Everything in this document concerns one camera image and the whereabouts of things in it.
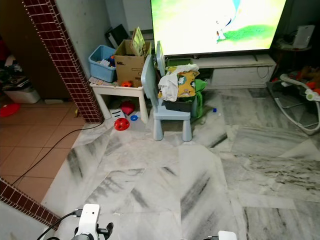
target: blue plastic basket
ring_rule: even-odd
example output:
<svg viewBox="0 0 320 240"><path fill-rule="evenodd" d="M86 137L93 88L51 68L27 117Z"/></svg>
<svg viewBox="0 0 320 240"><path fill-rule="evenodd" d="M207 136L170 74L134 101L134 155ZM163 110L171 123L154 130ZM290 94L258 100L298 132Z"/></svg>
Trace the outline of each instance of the blue plastic basket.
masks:
<svg viewBox="0 0 320 240"><path fill-rule="evenodd" d="M90 73L92 77L101 79L108 83L112 83L115 80L115 67L109 67L98 63L103 59L108 59L110 56L114 55L116 50L114 48L100 45L94 50L94 52L89 56L90 63Z"/></svg>

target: light blue chair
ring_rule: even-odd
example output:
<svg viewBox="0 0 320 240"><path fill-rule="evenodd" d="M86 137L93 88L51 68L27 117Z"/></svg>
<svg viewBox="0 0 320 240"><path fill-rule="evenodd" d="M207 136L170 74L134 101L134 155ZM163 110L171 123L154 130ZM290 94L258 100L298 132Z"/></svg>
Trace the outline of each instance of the light blue chair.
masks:
<svg viewBox="0 0 320 240"><path fill-rule="evenodd" d="M144 92L148 99L151 99L153 107L153 138L156 141L163 139L164 134L161 127L161 120L182 120L182 140L189 142L192 140L191 124L190 124L190 112L173 111L166 109L163 105L163 100L158 99L158 83L156 78L156 70L152 55L148 55L141 74L141 82Z"/></svg>

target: television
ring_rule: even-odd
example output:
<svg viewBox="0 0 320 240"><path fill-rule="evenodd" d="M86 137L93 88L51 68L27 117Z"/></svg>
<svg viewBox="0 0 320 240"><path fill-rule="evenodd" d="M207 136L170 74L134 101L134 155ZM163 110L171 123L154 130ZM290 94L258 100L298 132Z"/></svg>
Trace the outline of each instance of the television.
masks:
<svg viewBox="0 0 320 240"><path fill-rule="evenodd" d="M286 0L151 0L163 54L267 50Z"/></svg>

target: red ball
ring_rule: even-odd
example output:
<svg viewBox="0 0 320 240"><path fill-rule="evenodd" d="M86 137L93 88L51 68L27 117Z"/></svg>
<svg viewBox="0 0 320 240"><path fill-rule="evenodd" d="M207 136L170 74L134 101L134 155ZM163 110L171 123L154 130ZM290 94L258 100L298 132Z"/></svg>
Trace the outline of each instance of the red ball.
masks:
<svg viewBox="0 0 320 240"><path fill-rule="evenodd" d="M118 131L124 131L130 126L130 123L127 119L125 118L118 118L114 122L114 128Z"/></svg>

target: tv stand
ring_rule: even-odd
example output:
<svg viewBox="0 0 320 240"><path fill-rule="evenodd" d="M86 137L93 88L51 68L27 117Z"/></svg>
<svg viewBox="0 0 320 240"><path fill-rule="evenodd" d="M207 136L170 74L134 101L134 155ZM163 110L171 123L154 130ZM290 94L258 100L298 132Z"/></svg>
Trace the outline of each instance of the tv stand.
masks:
<svg viewBox="0 0 320 240"><path fill-rule="evenodd" d="M213 69L206 89L266 88L276 67L268 54L201 57L192 62L200 69Z"/></svg>

